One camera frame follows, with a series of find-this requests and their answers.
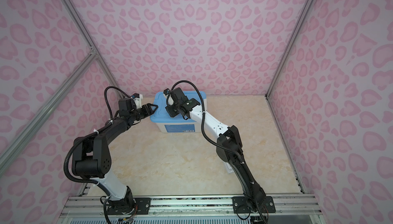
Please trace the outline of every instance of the plastic storage box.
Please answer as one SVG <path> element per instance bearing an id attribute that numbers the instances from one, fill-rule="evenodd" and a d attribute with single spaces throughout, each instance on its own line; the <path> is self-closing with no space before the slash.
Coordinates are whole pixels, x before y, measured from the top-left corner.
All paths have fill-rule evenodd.
<path id="1" fill-rule="evenodd" d="M 188 99 L 196 99 L 200 102 L 199 96 L 195 91 L 183 91 Z M 204 100 L 205 110 L 207 110 L 206 94 L 200 91 L 200 94 Z M 155 123 L 162 133 L 192 133 L 201 132 L 200 124 L 192 119 L 184 120 L 183 117 L 178 114 L 174 118 L 171 118 L 165 109 L 167 106 L 165 95 L 160 92 L 157 93 L 153 104 L 158 105 L 157 111 L 150 116 L 150 120 Z"/>

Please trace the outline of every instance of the blue lid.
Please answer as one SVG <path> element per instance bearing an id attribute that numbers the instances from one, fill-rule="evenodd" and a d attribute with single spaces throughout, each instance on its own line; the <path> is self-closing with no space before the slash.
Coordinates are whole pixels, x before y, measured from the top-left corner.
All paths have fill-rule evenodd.
<path id="1" fill-rule="evenodd" d="M 188 99 L 196 99 L 200 103 L 200 99 L 196 91 L 183 91 L 185 96 L 187 96 Z M 199 91 L 203 99 L 206 99 L 206 93 L 203 91 Z M 153 123 L 194 123 L 195 121 L 192 119 L 184 120 L 183 117 L 178 114 L 174 118 L 171 118 L 171 116 L 168 114 L 167 110 L 165 107 L 167 106 L 166 103 L 166 98 L 162 92 L 157 93 L 153 104 L 158 105 L 157 111 L 150 116 L 150 120 Z"/>

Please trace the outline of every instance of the beige tabletop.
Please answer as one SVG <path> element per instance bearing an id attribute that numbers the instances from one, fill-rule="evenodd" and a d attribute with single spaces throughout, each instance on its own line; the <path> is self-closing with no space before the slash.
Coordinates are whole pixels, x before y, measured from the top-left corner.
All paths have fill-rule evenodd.
<path id="1" fill-rule="evenodd" d="M 207 103 L 215 118 L 239 129 L 245 160 L 266 193 L 300 192 L 264 96 L 208 96 Z M 146 118 L 109 149 L 113 172 L 135 196 L 243 192 L 202 133 L 162 133 Z M 88 193 L 102 195 L 96 186 Z"/>

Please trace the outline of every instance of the aluminum frame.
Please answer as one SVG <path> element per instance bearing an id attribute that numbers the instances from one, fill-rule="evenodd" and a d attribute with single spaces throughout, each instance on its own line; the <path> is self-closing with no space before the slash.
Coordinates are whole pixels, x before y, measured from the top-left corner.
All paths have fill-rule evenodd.
<path id="1" fill-rule="evenodd" d="M 34 118 L 26 126 L 26 128 L 10 143 L 10 146 L 0 157 L 0 177 L 8 169 L 8 167 L 19 156 L 23 149 L 30 142 L 32 137 L 38 132 L 42 125 L 47 121 L 53 111 L 68 95 L 70 90 L 78 82 L 80 77 L 89 68 L 93 60 L 97 59 L 95 51 L 87 55 L 83 62 L 72 72 L 72 74 L 57 89 L 56 93 L 47 100 L 41 109 L 35 114 Z"/>
<path id="2" fill-rule="evenodd" d="M 311 12 L 315 2 L 316 2 L 316 0 L 306 0 L 304 6 L 302 8 L 302 11 L 301 11 L 301 13 L 299 15 L 299 19 L 297 20 L 295 28 L 294 28 L 294 30 L 293 30 L 293 32 L 291 34 L 291 37 L 289 38 L 290 40 L 288 41 L 288 44 L 285 47 L 284 54 L 282 55 L 282 58 L 280 60 L 280 64 L 278 65 L 277 70 L 274 73 L 273 80 L 272 80 L 272 82 L 271 82 L 271 84 L 270 84 L 270 86 L 268 88 L 268 91 L 266 93 L 266 96 L 265 96 L 266 97 L 266 102 L 268 103 L 269 110 L 270 110 L 270 112 L 272 114 L 274 123 L 275 123 L 275 125 L 277 127 L 277 130 L 278 130 L 278 133 L 280 135 L 282 144 L 284 145 L 285 152 L 287 153 L 288 159 L 289 159 L 289 161 L 292 164 L 292 169 L 294 171 L 294 174 L 295 174 L 295 177 L 297 179 L 297 182 L 299 183 L 299 187 L 301 189 L 301 192 L 304 192 L 304 193 L 307 193 L 306 187 L 304 186 L 303 180 L 300 177 L 299 171 L 298 171 L 296 163 L 295 163 L 295 161 L 293 159 L 293 156 L 292 156 L 291 150 L 289 148 L 289 145 L 288 145 L 288 143 L 285 140 L 284 131 L 282 130 L 281 125 L 278 123 L 277 116 L 274 113 L 272 104 L 271 104 L 269 99 L 270 99 L 270 97 L 273 94 L 273 91 L 274 91 L 274 89 L 276 87 L 278 79 L 279 79 L 279 77 L 280 77 L 280 75 L 282 73 L 283 67 L 284 67 L 285 63 L 289 59 L 290 52 L 292 51 L 293 46 L 295 45 L 295 42 L 298 39 L 298 36 L 300 35 L 300 33 L 302 31 L 302 28 L 304 27 L 304 25 L 307 22 L 307 18 L 310 15 L 310 12 Z"/>
<path id="3" fill-rule="evenodd" d="M 76 27 L 78 28 L 79 32 L 81 32 L 81 35 L 83 39 L 85 40 L 86 44 L 90 47 L 92 51 L 95 51 L 98 55 L 98 64 L 100 65 L 101 69 L 104 71 L 104 74 L 106 78 L 109 80 L 109 83 L 112 86 L 115 86 L 119 88 L 119 85 L 117 84 L 117 81 L 111 71 L 109 70 L 108 66 L 106 65 L 104 58 L 102 57 L 99 49 L 97 48 L 96 44 L 94 43 L 91 35 L 89 34 L 86 26 L 83 23 L 82 18 L 80 17 L 78 11 L 75 9 L 73 3 L 71 0 L 61 0 L 63 3 L 63 6 L 66 8 L 68 14 L 71 16 L 71 19 L 75 23 Z M 117 92 L 118 96 L 120 98 L 123 98 L 124 96 L 120 93 Z"/>
<path id="4" fill-rule="evenodd" d="M 243 195 L 173 195 L 134 196 L 151 198 L 148 215 L 151 217 L 180 216 L 236 216 L 233 212 L 232 197 Z M 268 194 L 273 197 L 276 213 L 269 215 L 322 215 L 321 208 L 313 194 L 283 193 Z M 60 218 L 102 217 L 103 206 L 100 197 L 69 197 Z"/>
<path id="5" fill-rule="evenodd" d="M 307 22 L 307 18 L 310 15 L 310 12 L 312 10 L 312 7 L 315 4 L 315 1 L 316 0 L 306 0 L 306 2 L 304 3 L 304 6 L 302 8 L 302 11 L 299 14 L 299 18 L 296 22 L 294 30 L 292 31 L 291 37 L 289 38 L 288 44 L 285 47 L 284 54 L 282 55 L 282 57 L 280 59 L 279 65 L 276 69 L 276 72 L 274 72 L 273 80 L 269 85 L 268 91 L 266 93 L 266 97 L 271 96 L 273 89 L 277 83 L 278 77 L 281 74 L 282 68 L 283 68 L 284 64 L 287 62 L 287 60 L 290 56 L 290 52 L 292 51 L 292 48 L 295 45 L 295 42 L 296 42 L 298 36 L 300 35 L 303 26 Z"/>

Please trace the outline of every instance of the wall panel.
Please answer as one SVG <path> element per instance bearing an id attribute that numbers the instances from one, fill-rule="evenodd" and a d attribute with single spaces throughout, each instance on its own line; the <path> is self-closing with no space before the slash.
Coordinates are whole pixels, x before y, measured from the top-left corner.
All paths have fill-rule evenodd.
<path id="1" fill-rule="evenodd" d="M 60 0 L 0 0 L 0 154 L 86 57 Z"/>
<path id="2" fill-rule="evenodd" d="M 265 94 L 305 0 L 73 0 L 121 87 Z"/>
<path id="3" fill-rule="evenodd" d="M 64 176 L 63 161 L 75 138 L 109 119 L 103 91 L 108 81 L 96 62 L 0 178 L 1 223 L 54 223 L 79 183 Z M 108 92 L 112 109 L 117 97 Z"/>
<path id="4" fill-rule="evenodd" d="M 330 223 L 393 222 L 393 0 L 317 0 L 272 94 Z"/>

